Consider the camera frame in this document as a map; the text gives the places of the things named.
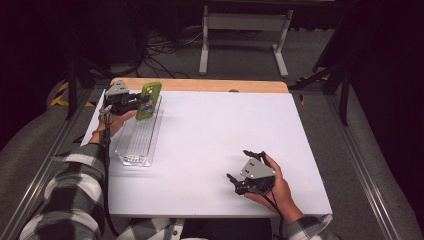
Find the gripper camera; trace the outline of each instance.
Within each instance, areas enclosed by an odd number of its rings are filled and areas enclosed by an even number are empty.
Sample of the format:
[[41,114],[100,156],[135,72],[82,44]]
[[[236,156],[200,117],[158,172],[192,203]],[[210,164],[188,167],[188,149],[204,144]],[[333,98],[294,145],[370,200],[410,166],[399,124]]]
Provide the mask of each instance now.
[[105,112],[122,116],[124,113],[137,110],[141,103],[147,103],[150,96],[142,97],[141,93],[130,93],[122,80],[118,80],[105,92]]
[[266,153],[253,153],[246,150],[243,152],[250,157],[240,172],[240,175],[246,177],[246,179],[237,181],[236,178],[227,173],[227,177],[236,188],[235,192],[238,195],[243,195],[247,192],[269,192],[274,187],[275,171],[269,166],[269,162],[265,158]]

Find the transparent box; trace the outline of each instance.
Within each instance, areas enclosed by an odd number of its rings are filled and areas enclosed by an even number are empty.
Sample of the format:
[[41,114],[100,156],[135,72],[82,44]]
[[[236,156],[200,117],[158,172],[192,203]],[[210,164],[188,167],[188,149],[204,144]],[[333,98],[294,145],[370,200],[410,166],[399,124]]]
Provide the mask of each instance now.
[[131,118],[125,122],[115,153],[124,165],[149,167],[152,165],[157,136],[163,110],[159,96],[153,116],[137,121]]

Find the person's right hand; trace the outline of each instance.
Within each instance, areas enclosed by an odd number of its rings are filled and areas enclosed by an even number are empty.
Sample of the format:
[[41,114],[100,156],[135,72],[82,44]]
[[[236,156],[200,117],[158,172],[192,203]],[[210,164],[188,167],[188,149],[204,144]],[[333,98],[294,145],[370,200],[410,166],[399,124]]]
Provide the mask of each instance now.
[[[272,188],[272,193],[274,193],[274,196],[272,196],[271,192],[268,192],[267,197],[278,206],[278,209],[280,210],[284,220],[287,223],[292,223],[299,218],[302,218],[304,215],[293,201],[289,184],[283,178],[283,173],[281,172],[280,166],[270,156],[266,155],[265,158],[269,162],[271,168],[275,171],[275,184]],[[275,208],[272,207],[272,205],[260,194],[249,192],[245,193],[244,196],[252,201],[266,206],[271,211],[276,212]]]

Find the metal rail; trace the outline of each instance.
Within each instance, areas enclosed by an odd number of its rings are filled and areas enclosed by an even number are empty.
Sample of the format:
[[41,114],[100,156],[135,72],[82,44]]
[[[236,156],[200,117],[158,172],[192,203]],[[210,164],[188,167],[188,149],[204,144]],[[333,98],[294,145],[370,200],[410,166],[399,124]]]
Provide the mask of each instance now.
[[364,160],[362,159],[358,146],[352,136],[352,133],[349,130],[349,127],[346,127],[339,117],[339,108],[336,99],[331,95],[326,95],[325,99],[328,106],[330,107],[333,118],[337,122],[337,126],[342,134],[343,140],[348,147],[353,166],[356,173],[358,174],[359,181],[365,190],[365,194],[367,195],[368,201],[370,202],[371,208],[374,211],[384,237],[390,240],[402,239],[390,217],[389,212],[387,211],[386,204],[384,203],[377,185],[367,170],[367,167],[364,163]]
[[0,239],[9,240],[9,239],[16,239],[18,237],[20,230],[22,229],[28,216],[30,215],[31,210],[34,207],[34,204],[38,196],[43,190],[51,170],[53,169],[54,162],[51,161],[51,157],[60,151],[66,136],[68,135],[70,129],[74,125],[74,122],[79,117],[84,107],[84,104],[87,102],[88,98],[90,97],[91,92],[92,90],[90,89],[82,90],[82,93],[78,99],[78,105],[77,105],[78,107],[75,113],[73,114],[72,118],[68,121],[65,121],[63,126],[61,127],[60,132],[53,143],[53,146],[50,148],[49,152],[44,158],[43,163],[40,166],[40,169],[38,170],[37,174],[33,178],[30,185],[28,186],[24,197],[19,203],[12,218],[9,220],[9,223],[6,226],[6,229],[1,234]]

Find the table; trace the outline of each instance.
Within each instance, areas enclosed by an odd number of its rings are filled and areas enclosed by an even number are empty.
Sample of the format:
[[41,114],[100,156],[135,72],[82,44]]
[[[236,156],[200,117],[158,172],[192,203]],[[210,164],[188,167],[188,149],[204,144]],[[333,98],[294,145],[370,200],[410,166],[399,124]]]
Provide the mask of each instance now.
[[[110,173],[114,174],[109,179],[112,215],[274,216],[265,207],[235,194],[226,177],[230,173],[244,179],[239,172],[248,160],[242,152],[245,149],[264,150],[274,157],[305,214],[332,212],[296,106],[284,83],[122,80],[129,89],[141,89],[150,81],[162,82],[164,114],[151,167],[124,166],[114,155],[117,140],[112,139]],[[240,93],[227,92],[232,89]],[[97,121],[96,111],[82,144],[90,138]]]

